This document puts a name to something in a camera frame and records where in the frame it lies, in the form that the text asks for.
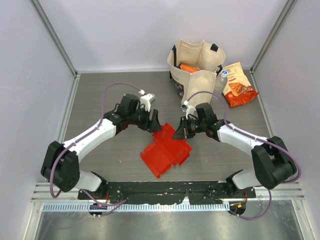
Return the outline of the clear plastic water bottle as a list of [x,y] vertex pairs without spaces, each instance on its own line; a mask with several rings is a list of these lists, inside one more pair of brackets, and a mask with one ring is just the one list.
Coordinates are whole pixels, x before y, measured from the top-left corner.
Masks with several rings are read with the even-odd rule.
[[228,72],[226,70],[222,70],[219,75],[215,78],[215,86],[213,93],[215,95],[221,95],[223,90],[225,89],[228,82]]

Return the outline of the left aluminium frame post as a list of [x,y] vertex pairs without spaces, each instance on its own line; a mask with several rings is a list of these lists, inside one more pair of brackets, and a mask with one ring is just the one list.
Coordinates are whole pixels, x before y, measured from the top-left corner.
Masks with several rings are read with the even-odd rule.
[[34,8],[36,14],[38,15],[40,21],[44,25],[44,28],[46,29],[48,35],[50,36],[51,40],[53,41],[55,47],[57,48],[59,54],[61,55],[62,59],[66,63],[68,69],[70,70],[71,74],[73,76],[76,76],[78,74],[76,68],[74,67],[70,57],[67,54],[67,51],[65,50],[60,38],[58,37],[51,21],[49,20],[44,8],[42,7],[39,0],[30,0],[29,1]]

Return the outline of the orange chips bag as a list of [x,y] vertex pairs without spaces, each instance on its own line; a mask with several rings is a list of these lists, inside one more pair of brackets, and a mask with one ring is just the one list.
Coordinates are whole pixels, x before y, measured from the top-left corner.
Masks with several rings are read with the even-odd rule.
[[225,66],[223,70],[227,71],[227,83],[222,93],[231,108],[246,105],[258,96],[259,92],[251,85],[240,62]]

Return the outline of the beige canvas tote bag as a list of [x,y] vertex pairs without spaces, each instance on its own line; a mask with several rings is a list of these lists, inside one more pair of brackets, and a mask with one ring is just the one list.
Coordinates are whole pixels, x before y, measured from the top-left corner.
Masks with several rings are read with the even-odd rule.
[[[167,63],[181,103],[187,100],[194,107],[209,103],[212,95],[205,91],[214,91],[216,77],[222,71],[225,59],[225,52],[214,43],[192,44],[182,39],[177,42],[167,57]],[[199,71],[188,73],[178,68],[180,64]]]

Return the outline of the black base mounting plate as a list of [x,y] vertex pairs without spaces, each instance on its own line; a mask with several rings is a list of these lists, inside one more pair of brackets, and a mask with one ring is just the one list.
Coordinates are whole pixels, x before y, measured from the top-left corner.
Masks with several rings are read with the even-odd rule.
[[253,187],[239,190],[220,181],[103,181],[94,192],[88,192],[96,200],[108,200],[111,204],[125,201],[129,205],[181,204],[188,197],[191,205],[221,204],[223,199],[253,199]]

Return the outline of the red cardboard paper box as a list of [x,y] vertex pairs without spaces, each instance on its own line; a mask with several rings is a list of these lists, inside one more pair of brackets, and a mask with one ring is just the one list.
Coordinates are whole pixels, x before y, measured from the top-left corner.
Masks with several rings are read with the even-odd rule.
[[183,139],[173,139],[175,129],[165,123],[162,131],[152,134],[150,143],[140,157],[156,178],[164,175],[172,166],[182,165],[190,156],[192,147]]

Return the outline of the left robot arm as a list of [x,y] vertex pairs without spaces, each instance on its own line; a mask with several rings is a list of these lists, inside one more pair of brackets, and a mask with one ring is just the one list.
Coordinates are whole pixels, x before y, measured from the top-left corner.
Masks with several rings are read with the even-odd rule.
[[152,109],[155,99],[152,93],[142,96],[125,94],[113,110],[103,113],[101,119],[86,131],[63,143],[50,143],[40,173],[49,181],[52,197],[59,196],[53,189],[57,187],[64,193],[73,188],[86,190],[93,198],[102,199],[107,192],[104,179],[94,172],[82,171],[80,162],[104,141],[130,125],[149,133],[160,132],[158,110]]

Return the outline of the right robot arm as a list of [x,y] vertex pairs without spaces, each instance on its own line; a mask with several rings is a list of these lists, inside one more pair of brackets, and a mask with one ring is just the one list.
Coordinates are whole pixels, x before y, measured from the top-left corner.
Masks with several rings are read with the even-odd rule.
[[198,133],[204,133],[252,158],[251,170],[241,169],[226,179],[225,190],[230,197],[236,198],[244,189],[255,186],[272,190],[298,172],[297,165],[289,156],[281,138],[253,135],[225,119],[218,119],[207,102],[194,107],[186,100],[181,107],[185,116],[181,117],[173,139],[191,139]]

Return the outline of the orange item in bag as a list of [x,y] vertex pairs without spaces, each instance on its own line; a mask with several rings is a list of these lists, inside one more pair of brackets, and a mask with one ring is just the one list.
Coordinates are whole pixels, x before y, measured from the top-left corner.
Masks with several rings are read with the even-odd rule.
[[195,67],[193,67],[193,66],[184,64],[184,63],[181,63],[181,64],[178,66],[178,68],[179,68],[180,70],[183,70],[183,71],[188,72],[188,73],[191,73],[191,74],[199,71],[199,69],[197,69],[197,68],[195,68]]

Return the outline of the aluminium frame post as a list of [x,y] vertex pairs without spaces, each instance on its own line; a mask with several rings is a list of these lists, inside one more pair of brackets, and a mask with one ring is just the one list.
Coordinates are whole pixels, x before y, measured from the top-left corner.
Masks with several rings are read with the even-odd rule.
[[78,74],[76,68],[74,67],[70,57],[67,54],[67,51],[65,50],[60,38],[58,37],[51,21],[49,20],[44,8],[42,7],[39,0],[30,0],[29,1],[34,8],[36,14],[38,15],[40,21],[44,25],[44,28],[46,29],[48,35],[50,36],[51,40],[53,41],[55,47],[57,48],[59,54],[61,55],[62,59],[66,63],[68,69],[70,70],[71,74],[73,76],[76,76]]
[[286,21],[287,17],[289,16],[290,12],[292,11],[293,7],[295,6],[297,0],[287,0],[280,11],[275,23],[273,24],[266,40],[264,41],[253,65],[250,68],[250,73],[254,74],[257,70],[259,64],[261,63],[262,59],[266,55],[268,49],[270,48],[271,44],[275,40],[278,32],[280,31],[281,27],[283,26],[284,22]]

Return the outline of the right aluminium frame post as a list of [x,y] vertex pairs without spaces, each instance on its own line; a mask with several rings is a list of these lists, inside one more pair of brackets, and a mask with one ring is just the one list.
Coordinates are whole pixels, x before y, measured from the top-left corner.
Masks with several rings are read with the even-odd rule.
[[270,48],[271,44],[275,40],[278,32],[280,31],[281,27],[283,26],[284,22],[286,21],[287,17],[289,16],[290,12],[292,11],[293,7],[295,6],[297,0],[287,0],[280,11],[275,23],[273,24],[266,40],[264,41],[253,65],[250,68],[250,73],[254,74],[257,70],[259,64],[261,63],[262,59],[266,55],[268,49]]

